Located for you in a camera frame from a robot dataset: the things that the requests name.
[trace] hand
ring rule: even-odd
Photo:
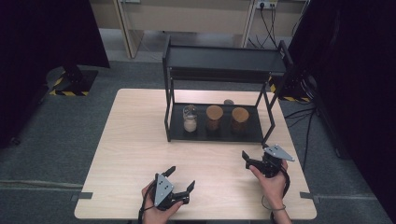
[[[282,166],[285,170],[288,170],[288,164],[285,160],[282,160]],[[260,170],[256,167],[250,165],[250,171],[259,179],[260,185],[262,186],[262,193],[264,197],[268,200],[271,208],[279,209],[283,207],[283,190],[286,184],[286,178],[283,176],[282,172],[279,172],[276,176],[272,178],[267,178]]]
[[[144,197],[146,192],[151,185],[149,183],[145,188],[142,189],[142,196]],[[146,199],[145,209],[149,208],[143,214],[143,223],[144,224],[166,224],[169,217],[171,217],[177,210],[183,205],[183,202],[175,203],[172,207],[167,209],[166,211],[161,211],[154,207],[153,200],[151,199],[150,193]]]

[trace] wooden table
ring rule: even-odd
[[[252,104],[258,93],[250,91],[176,91],[178,102],[220,104],[232,99],[236,104]],[[259,105],[262,128],[268,115]],[[190,204],[172,216],[174,220],[254,220],[269,219],[262,207],[262,191],[256,177],[245,169],[242,150],[252,159],[263,154],[258,143],[167,142],[164,128],[164,90],[119,90],[92,161],[82,192],[91,199],[79,199],[77,218],[137,219],[142,203],[141,189],[175,165],[168,177],[174,192],[184,191],[195,180]],[[312,219],[317,215],[290,134],[278,103],[273,113],[276,127],[267,141],[279,144],[295,158],[289,162],[290,189],[284,203],[292,219]]]

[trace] power outlet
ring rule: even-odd
[[[277,0],[258,0],[256,8],[262,8],[262,4],[264,4],[265,9],[276,8]]]

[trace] gray floor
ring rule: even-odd
[[[101,30],[110,69],[99,70],[86,97],[46,96],[21,132],[21,144],[0,151],[0,223],[126,223],[125,220],[78,220],[75,197],[89,172],[115,94],[121,88],[161,89],[165,35],[146,32],[134,59],[126,57],[120,32]],[[230,47],[228,35],[172,34],[178,43]],[[49,73],[53,85],[62,72]],[[192,88],[213,89],[204,85]],[[224,85],[248,91],[249,86]],[[314,105],[280,102],[284,115]],[[287,119],[299,160],[304,161],[308,118]],[[337,158],[320,116],[312,119],[304,175],[318,216],[294,223],[391,223],[353,161]],[[209,221],[211,224],[258,224],[269,221]]]

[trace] jar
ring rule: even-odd
[[[197,129],[197,109],[194,105],[186,105],[183,108],[184,130],[189,133]]]
[[[244,133],[248,127],[248,111],[243,107],[236,107],[232,112],[231,130],[233,133]]]
[[[215,131],[220,127],[223,110],[218,105],[211,105],[206,109],[206,128],[209,131]]]

